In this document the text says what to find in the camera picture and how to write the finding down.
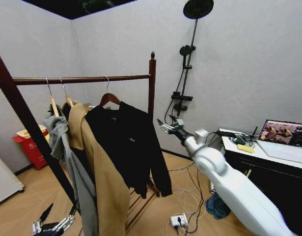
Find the laptop screen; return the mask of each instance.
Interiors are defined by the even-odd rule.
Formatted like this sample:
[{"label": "laptop screen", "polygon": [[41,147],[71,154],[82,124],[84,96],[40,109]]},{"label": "laptop screen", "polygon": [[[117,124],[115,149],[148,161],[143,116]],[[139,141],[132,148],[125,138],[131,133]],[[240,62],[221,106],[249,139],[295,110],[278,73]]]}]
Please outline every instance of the laptop screen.
[{"label": "laptop screen", "polygon": [[302,147],[302,124],[267,119],[258,139]]}]

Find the coat collar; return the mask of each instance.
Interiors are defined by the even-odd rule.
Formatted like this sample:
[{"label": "coat collar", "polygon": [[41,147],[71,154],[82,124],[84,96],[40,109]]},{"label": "coat collar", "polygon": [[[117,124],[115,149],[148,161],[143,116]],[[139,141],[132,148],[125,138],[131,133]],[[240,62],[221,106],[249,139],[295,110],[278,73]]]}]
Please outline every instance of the coat collar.
[{"label": "coat collar", "polygon": [[83,150],[82,139],[82,121],[88,112],[88,104],[77,103],[75,104],[69,114],[69,144],[72,148]]}]

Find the gray wall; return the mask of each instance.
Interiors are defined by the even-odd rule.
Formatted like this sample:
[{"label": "gray wall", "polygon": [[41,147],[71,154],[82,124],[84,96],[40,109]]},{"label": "gray wall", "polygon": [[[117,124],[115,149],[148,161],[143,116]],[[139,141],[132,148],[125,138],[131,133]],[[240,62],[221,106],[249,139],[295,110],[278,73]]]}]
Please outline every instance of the gray wall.
[{"label": "gray wall", "polygon": [[[0,0],[0,55],[13,77],[81,75],[75,32],[70,20],[21,0]],[[51,86],[57,104],[62,87]],[[82,85],[67,85],[73,99],[86,102]],[[39,124],[49,106],[47,86],[19,87]],[[0,157],[12,171],[29,165],[11,139],[24,127],[0,90]]]},{"label": "gray wall", "polygon": [[[190,44],[194,21],[186,0],[139,0],[74,21],[20,0],[0,0],[0,55],[14,77],[148,73],[157,59],[154,117],[163,119],[181,73],[179,49]],[[198,22],[182,114],[186,128],[252,131],[265,118],[302,122],[302,0],[216,0]],[[147,111],[147,81],[113,82],[109,92]],[[87,102],[83,85],[67,85]],[[93,105],[105,85],[88,85]],[[46,86],[19,87],[39,123],[49,105]],[[52,86],[64,102],[60,85]],[[17,171],[28,161],[11,137],[23,129],[0,91],[0,157]],[[162,148],[186,154],[158,129]]]},{"label": "gray wall", "polygon": [[[154,118],[163,119],[181,73],[179,49],[191,43],[187,0],[139,0],[74,21],[86,75],[143,74],[155,51]],[[252,131],[264,119],[302,122],[302,0],[218,0],[200,19],[182,114],[186,128]],[[97,103],[105,88],[90,89]],[[146,83],[112,83],[110,91],[147,109]],[[162,148],[186,154],[157,132]]]}]

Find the baseboard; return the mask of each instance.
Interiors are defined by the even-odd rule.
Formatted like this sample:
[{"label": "baseboard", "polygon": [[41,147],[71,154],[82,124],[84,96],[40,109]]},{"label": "baseboard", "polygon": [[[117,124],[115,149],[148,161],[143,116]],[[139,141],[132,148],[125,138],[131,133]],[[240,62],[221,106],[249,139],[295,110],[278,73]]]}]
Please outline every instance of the baseboard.
[{"label": "baseboard", "polygon": [[175,153],[173,151],[169,151],[169,150],[166,150],[166,149],[162,149],[162,151],[192,161],[192,159],[190,157],[188,157],[188,156],[185,156],[185,155],[182,155],[182,154],[179,154],[179,153]]},{"label": "baseboard", "polygon": [[28,165],[28,166],[26,166],[26,167],[20,169],[19,171],[15,172],[14,174],[15,174],[16,176],[18,176],[19,174],[22,174],[24,171],[27,171],[28,169],[30,169],[30,168],[32,168],[32,167],[33,167],[33,164],[30,164],[30,165]]}]

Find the sleeve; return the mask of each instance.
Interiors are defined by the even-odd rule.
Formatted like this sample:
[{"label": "sleeve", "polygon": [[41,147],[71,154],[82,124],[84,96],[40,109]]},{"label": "sleeve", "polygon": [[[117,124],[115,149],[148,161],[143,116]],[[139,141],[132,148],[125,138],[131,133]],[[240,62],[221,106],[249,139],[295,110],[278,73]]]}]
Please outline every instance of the sleeve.
[{"label": "sleeve", "polygon": [[150,160],[152,177],[162,197],[165,197],[172,194],[170,176],[153,122],[150,117],[148,117],[148,120],[146,144],[148,146],[147,150],[149,150],[148,158]]}]

